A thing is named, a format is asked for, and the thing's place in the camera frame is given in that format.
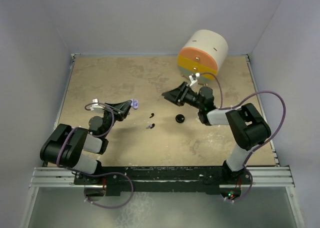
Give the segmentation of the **purple round earbud charging case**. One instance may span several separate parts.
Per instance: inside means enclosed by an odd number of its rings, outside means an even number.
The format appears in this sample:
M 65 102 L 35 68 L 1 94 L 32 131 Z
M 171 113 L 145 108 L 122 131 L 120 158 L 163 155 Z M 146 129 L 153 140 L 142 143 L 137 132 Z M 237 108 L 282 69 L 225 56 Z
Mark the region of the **purple round earbud charging case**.
M 136 100 L 136 99 L 131 99 L 131 107 L 132 107 L 134 110 L 137 110 L 138 107 L 139 107 L 139 102 L 138 102 L 138 100 Z

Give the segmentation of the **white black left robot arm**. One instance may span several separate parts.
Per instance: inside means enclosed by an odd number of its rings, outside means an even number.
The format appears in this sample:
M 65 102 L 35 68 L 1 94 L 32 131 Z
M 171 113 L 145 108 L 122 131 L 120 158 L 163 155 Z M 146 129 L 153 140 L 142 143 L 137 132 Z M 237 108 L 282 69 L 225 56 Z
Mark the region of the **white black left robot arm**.
M 101 103 L 94 99 L 84 109 L 101 111 L 103 115 L 91 117 L 87 129 L 60 123 L 42 146 L 40 159 L 56 164 L 57 167 L 85 173 L 85 178 L 91 184 L 98 184 L 103 179 L 100 164 L 83 154 L 83 151 L 102 155 L 109 143 L 107 135 L 115 122 L 123 121 L 130 109 L 137 109 L 138 106 L 139 102 L 134 99 L 115 104 Z

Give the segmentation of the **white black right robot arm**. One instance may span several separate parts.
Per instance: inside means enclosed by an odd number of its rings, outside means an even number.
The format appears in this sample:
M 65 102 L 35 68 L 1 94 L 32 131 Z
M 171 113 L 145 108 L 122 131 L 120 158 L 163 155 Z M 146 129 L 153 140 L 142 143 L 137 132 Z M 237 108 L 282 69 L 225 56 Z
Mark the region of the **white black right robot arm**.
M 198 109 L 198 118 L 207 126 L 228 125 L 235 140 L 231 155 L 224 162 L 223 180 L 235 183 L 244 169 L 250 151 L 271 136 L 271 129 L 256 107 L 247 103 L 237 108 L 220 110 L 214 104 L 213 90 L 203 86 L 198 92 L 183 82 L 179 87 L 162 93 L 165 100 L 177 105 L 188 104 Z

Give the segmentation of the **black purple earbud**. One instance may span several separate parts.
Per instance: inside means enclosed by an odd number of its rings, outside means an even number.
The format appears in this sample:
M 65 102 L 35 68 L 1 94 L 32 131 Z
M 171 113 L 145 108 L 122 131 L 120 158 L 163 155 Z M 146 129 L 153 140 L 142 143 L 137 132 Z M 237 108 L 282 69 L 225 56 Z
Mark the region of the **black purple earbud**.
M 147 129 L 152 129 L 152 128 L 154 128 L 155 127 L 155 123 L 152 123 L 152 124 L 149 124 L 148 126 L 147 126 Z

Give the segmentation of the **cylindrical three-drawer storage box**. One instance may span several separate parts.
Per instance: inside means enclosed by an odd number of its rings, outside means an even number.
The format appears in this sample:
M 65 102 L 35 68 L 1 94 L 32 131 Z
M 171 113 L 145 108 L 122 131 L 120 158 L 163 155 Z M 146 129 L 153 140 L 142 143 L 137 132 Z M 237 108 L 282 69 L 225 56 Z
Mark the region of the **cylindrical three-drawer storage box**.
M 198 82 L 208 84 L 218 74 L 228 54 L 228 43 L 218 33 L 201 29 L 196 31 L 180 50 L 177 66 L 180 73 L 189 77 L 192 73 L 205 73 Z

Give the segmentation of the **aluminium table frame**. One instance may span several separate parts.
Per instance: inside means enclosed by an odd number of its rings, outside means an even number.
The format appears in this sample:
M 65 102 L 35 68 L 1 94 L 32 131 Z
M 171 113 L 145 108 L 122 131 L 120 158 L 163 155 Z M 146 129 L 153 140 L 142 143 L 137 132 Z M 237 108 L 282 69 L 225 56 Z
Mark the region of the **aluminium table frame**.
M 206 126 L 198 111 L 177 107 L 162 93 L 184 82 L 175 57 L 75 59 L 59 122 L 87 128 L 93 99 L 139 102 L 108 135 L 106 152 L 92 154 L 108 168 L 106 184 L 68 170 L 37 168 L 31 228 L 294 228 L 288 168 L 278 167 L 271 145 L 248 166 L 253 179 L 216 186 L 215 169 L 235 141 L 226 125 Z

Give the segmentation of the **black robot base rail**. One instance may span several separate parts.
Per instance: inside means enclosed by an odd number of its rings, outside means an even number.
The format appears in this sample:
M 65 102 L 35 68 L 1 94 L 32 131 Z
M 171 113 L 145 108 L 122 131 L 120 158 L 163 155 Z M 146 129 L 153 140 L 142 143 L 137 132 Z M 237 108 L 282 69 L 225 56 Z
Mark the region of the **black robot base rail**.
M 241 186 L 251 183 L 251 176 L 244 169 L 230 172 L 224 165 L 103 167 L 91 176 L 77 172 L 74 183 L 85 188 L 99 188 L 106 196 L 131 191 L 217 195 L 226 188 L 238 193 Z

